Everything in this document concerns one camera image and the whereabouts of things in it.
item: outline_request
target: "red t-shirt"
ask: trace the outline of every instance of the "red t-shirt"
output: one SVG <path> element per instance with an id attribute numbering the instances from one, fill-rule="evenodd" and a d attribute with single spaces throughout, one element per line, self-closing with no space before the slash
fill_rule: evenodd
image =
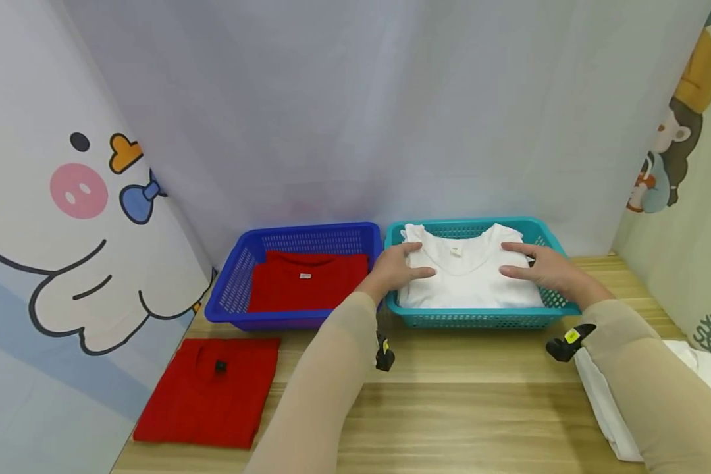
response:
<path id="1" fill-rule="evenodd" d="M 267 251 L 253 269 L 248 313 L 335 309 L 369 274 L 366 255 Z"/>
<path id="2" fill-rule="evenodd" d="M 132 437 L 250 449 L 277 369 L 279 343 L 185 339 Z"/>

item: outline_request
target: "yellow label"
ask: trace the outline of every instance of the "yellow label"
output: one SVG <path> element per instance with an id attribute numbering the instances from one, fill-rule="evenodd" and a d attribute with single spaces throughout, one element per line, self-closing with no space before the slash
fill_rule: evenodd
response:
<path id="1" fill-rule="evenodd" d="M 564 339 L 566 339 L 566 342 L 569 344 L 573 344 L 574 341 L 579 339 L 579 333 L 574 329 L 569 329 L 569 332 L 564 335 Z"/>

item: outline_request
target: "beige arm sleeve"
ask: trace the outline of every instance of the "beige arm sleeve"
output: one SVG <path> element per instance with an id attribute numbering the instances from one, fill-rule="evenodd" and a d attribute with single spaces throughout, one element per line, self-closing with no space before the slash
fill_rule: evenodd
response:
<path id="1" fill-rule="evenodd" d="M 246 474 L 333 474 L 345 417 L 375 370 L 376 307 L 354 293 L 303 353 Z"/>
<path id="2" fill-rule="evenodd" d="M 654 474 L 711 474 L 711 390 L 638 313 L 617 300 L 585 311 L 584 346 Z"/>

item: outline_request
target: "white fabric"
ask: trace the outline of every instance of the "white fabric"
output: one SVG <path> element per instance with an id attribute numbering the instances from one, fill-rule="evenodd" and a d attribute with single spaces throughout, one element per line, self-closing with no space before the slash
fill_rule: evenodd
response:
<path id="1" fill-rule="evenodd" d="M 409 216 L 534 215 L 605 255 L 711 9 L 63 3 L 216 266 L 249 228 Z"/>
<path id="2" fill-rule="evenodd" d="M 529 266 L 516 251 L 503 250 L 502 242 L 520 242 L 521 234 L 495 224 L 472 239 L 445 239 L 423 225 L 406 224 L 406 242 L 421 242 L 411 253 L 411 267 L 432 267 L 435 276 L 414 280 L 398 293 L 404 308 L 531 308 L 542 306 L 540 292 L 530 281 L 502 276 L 501 265 Z"/>
<path id="3" fill-rule="evenodd" d="M 686 366 L 692 369 L 711 388 L 711 354 L 690 347 L 684 340 L 665 340 L 664 343 Z M 619 409 L 611 396 L 608 383 L 584 348 L 577 351 L 575 364 L 600 430 L 617 458 L 641 463 L 643 459 Z"/>

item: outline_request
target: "hand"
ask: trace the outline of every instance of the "hand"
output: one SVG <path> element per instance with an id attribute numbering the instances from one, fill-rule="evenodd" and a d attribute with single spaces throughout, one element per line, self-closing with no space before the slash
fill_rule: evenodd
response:
<path id="1" fill-rule="evenodd" d="M 546 246 L 516 242 L 505 242 L 501 246 L 504 250 L 518 251 L 535 259 L 530 269 L 502 266 L 500 273 L 508 278 L 530 280 L 542 288 L 558 291 L 567 300 L 574 301 L 582 311 L 600 301 L 615 298 L 603 284 L 558 251 Z"/>
<path id="2" fill-rule="evenodd" d="M 375 304 L 379 305 L 388 291 L 399 290 L 418 278 L 434 276 L 435 269 L 430 267 L 412 269 L 406 263 L 408 255 L 419 249 L 421 249 L 421 242 L 406 242 L 385 249 L 375 261 L 374 269 L 369 276 L 366 276 L 355 290 L 369 294 Z"/>

